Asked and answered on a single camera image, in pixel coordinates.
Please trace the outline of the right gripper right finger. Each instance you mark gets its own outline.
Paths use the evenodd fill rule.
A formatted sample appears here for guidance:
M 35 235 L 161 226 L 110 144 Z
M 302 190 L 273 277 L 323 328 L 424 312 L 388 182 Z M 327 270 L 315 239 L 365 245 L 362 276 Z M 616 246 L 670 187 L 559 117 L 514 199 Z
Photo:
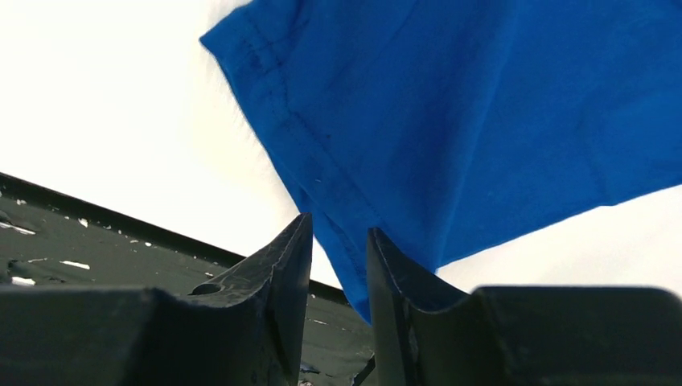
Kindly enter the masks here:
M 466 293 L 368 233 L 382 385 L 678 385 L 681 301 L 664 289 L 481 286 Z

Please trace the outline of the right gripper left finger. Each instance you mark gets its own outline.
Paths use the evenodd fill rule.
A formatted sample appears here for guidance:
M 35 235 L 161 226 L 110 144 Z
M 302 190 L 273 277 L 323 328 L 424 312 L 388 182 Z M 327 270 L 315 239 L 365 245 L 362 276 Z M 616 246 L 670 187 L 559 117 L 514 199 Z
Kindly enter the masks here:
M 1 288 L 4 385 L 295 385 L 312 250 L 301 214 L 178 296 L 150 287 Z

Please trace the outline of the blue printed t shirt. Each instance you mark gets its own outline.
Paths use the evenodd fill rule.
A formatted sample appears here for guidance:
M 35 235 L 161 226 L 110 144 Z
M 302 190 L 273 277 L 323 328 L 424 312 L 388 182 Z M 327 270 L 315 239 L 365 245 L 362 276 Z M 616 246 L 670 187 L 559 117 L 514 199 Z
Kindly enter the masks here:
M 200 41 L 365 320 L 371 228 L 435 272 L 681 183 L 678 1 L 251 1 Z

